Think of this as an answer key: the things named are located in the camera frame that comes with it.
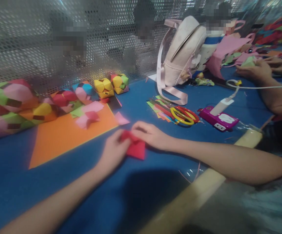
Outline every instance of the orange paper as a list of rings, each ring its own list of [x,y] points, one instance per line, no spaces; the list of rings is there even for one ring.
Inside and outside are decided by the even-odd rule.
[[[107,104],[103,105],[104,108],[98,112],[100,121],[91,123],[88,129],[79,128],[70,114],[39,125],[29,169],[48,162],[117,127],[118,123],[114,114]]]

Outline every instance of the table surface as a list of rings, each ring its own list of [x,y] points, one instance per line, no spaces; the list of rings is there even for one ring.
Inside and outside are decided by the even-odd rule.
[[[235,68],[223,68],[226,79]],[[242,79],[244,86],[253,84]],[[189,96],[187,108],[196,111],[216,105],[233,90],[220,86],[181,86]],[[239,132],[221,133],[210,124],[183,127],[158,119],[146,104],[157,95],[155,82],[141,80],[130,85],[130,91],[118,96],[120,112],[131,121],[152,123],[165,133],[196,141],[232,143]],[[272,115],[257,90],[240,90],[226,113],[246,124],[261,127]],[[109,131],[54,160],[27,170],[37,128],[0,139],[0,228],[21,213],[63,188],[98,161]],[[123,165],[99,186],[59,229],[58,233],[132,233],[144,225],[162,206],[173,200],[188,182],[180,175],[197,169],[198,162],[171,153],[146,150],[146,159],[127,158]]]

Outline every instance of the yellow scissors handle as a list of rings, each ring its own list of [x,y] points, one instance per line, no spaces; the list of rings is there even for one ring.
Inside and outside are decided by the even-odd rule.
[[[173,117],[175,117],[177,120],[179,120],[181,123],[186,124],[186,125],[193,125],[194,124],[194,120],[192,120],[191,118],[185,116],[184,114],[182,114],[180,111],[178,111],[177,109],[175,109],[174,107],[170,108],[171,114],[173,115]]]

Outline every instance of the perforated metal panel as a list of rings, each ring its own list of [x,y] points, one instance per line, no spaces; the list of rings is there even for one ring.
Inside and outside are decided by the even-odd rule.
[[[25,78],[41,94],[83,80],[155,74],[166,18],[193,9],[205,22],[206,0],[0,0],[0,82]]]

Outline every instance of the yellow origami cube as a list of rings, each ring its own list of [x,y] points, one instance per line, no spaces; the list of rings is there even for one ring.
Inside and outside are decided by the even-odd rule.
[[[113,74],[111,75],[111,81],[117,94],[129,91],[129,79],[125,74]]]
[[[94,88],[100,98],[114,96],[114,89],[109,79],[94,80]]]

